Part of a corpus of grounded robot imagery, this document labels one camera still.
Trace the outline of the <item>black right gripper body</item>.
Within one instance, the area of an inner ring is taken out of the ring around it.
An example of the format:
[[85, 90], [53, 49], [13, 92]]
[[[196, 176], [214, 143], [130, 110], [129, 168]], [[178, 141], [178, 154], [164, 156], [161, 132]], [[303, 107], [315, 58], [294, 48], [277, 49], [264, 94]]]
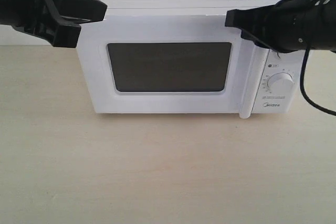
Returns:
[[278, 51], [335, 51], [335, 0], [278, 2]]

